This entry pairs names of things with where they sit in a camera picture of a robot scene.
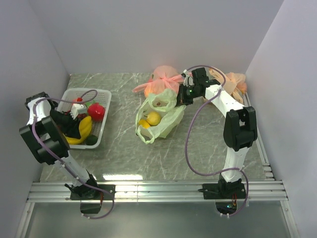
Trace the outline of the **yellow fake banana bunch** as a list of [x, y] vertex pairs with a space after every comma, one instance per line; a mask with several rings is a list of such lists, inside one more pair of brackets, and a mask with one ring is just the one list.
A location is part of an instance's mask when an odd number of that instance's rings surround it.
[[92, 118], [91, 116], [86, 116], [83, 118], [80, 123], [79, 123], [79, 133], [80, 133], [80, 138], [72, 138], [72, 137], [65, 137], [68, 144], [70, 145], [79, 145], [83, 143], [86, 138], [90, 135], [92, 131]]

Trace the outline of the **green avocado-print plastic bag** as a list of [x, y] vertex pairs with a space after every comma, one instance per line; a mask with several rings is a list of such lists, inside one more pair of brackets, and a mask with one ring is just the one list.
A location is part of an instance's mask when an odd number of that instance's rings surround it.
[[[152, 144], [157, 138], [166, 138], [184, 117], [185, 105], [177, 106], [177, 94], [165, 89], [160, 94], [150, 93], [135, 118], [135, 133], [145, 144]], [[150, 115], [159, 118], [156, 125], [145, 128], [140, 122], [147, 121]]]

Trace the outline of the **yellow fake mango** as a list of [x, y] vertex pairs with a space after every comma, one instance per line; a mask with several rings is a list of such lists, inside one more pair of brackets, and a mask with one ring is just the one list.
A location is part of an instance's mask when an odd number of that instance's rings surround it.
[[145, 129], [151, 127], [151, 125], [145, 119], [139, 120], [138, 125], [142, 126]]

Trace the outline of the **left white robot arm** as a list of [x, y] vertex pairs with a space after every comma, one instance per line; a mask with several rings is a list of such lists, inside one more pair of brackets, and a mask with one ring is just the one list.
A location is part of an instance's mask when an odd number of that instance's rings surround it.
[[78, 199], [95, 199], [100, 193], [94, 177], [70, 153], [70, 145], [80, 144], [92, 131], [92, 118], [56, 111], [57, 101], [45, 92], [26, 99], [29, 120], [19, 134], [40, 164], [60, 170], [72, 184], [65, 186]]

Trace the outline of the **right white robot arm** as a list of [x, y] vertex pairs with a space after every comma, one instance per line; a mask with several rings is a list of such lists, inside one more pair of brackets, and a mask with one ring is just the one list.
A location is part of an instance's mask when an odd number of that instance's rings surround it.
[[225, 85], [229, 78], [219, 69], [199, 65], [186, 69], [182, 73], [184, 82], [179, 87], [177, 105], [190, 105], [195, 98], [204, 97], [212, 103], [225, 117], [223, 139], [227, 146], [224, 168], [218, 172], [218, 192], [229, 198], [241, 188], [245, 157], [258, 137], [256, 111], [252, 106], [246, 107], [231, 94]]

